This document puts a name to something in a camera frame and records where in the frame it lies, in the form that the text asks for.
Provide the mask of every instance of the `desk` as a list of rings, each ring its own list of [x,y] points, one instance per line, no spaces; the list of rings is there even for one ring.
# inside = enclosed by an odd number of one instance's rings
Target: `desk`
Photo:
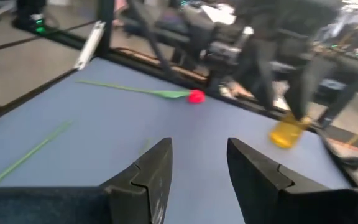
[[[292,150],[276,148],[267,133],[276,121],[207,98],[184,99],[76,83],[78,79],[153,90],[180,87],[94,59],[0,118],[0,173],[64,121],[73,124],[0,186],[95,186],[132,164],[145,143],[173,138],[173,176],[165,223],[243,223],[226,161],[228,137],[332,189],[347,188],[316,134]]]

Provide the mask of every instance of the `floor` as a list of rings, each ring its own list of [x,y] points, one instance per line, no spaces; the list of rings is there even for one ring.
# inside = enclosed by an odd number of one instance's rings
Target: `floor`
[[[84,5],[75,7],[49,7],[49,13],[56,17],[61,29],[77,26],[93,20]],[[0,45],[31,38],[32,35],[13,29],[10,26],[11,15],[5,15],[0,21]],[[73,30],[74,34],[86,37],[91,26]],[[144,54],[153,55],[144,39],[131,36],[128,38],[123,31],[116,30],[112,36],[113,47],[127,47]],[[171,56],[173,49],[161,45],[166,57]],[[41,84],[71,69],[79,52],[45,39],[38,39],[26,44],[0,50],[0,105],[26,94]],[[311,105],[312,117],[318,117],[324,107]],[[334,126],[350,132],[358,132],[358,95],[333,122]],[[358,151],[337,146],[341,154],[358,155]]]

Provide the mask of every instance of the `green light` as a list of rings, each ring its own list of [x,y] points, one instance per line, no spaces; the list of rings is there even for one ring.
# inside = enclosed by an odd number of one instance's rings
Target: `green light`
[[[44,33],[45,32],[45,28],[43,27],[38,27],[35,29],[35,31],[37,31],[38,33]]]

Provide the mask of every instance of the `yellow plastic cup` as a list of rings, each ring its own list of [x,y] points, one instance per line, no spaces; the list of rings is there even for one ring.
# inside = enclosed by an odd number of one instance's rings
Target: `yellow plastic cup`
[[[289,111],[270,132],[270,139],[278,147],[290,149],[298,142],[310,123],[311,119],[308,116],[298,121]]]

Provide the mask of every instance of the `green leaf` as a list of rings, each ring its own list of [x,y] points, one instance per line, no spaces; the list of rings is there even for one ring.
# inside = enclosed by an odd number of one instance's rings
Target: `green leaf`
[[[179,98],[190,95],[189,90],[182,90],[182,91],[169,91],[169,90],[141,90],[137,88],[131,88],[126,86],[120,86],[115,84],[104,84],[104,83],[98,83],[98,82],[92,82],[87,80],[77,80],[78,83],[85,83],[89,85],[97,85],[97,86],[104,86],[104,87],[110,87],[110,88],[116,88],[120,90],[127,90],[127,91],[135,91],[138,93],[148,93],[153,94],[157,96],[161,96],[164,98]]]

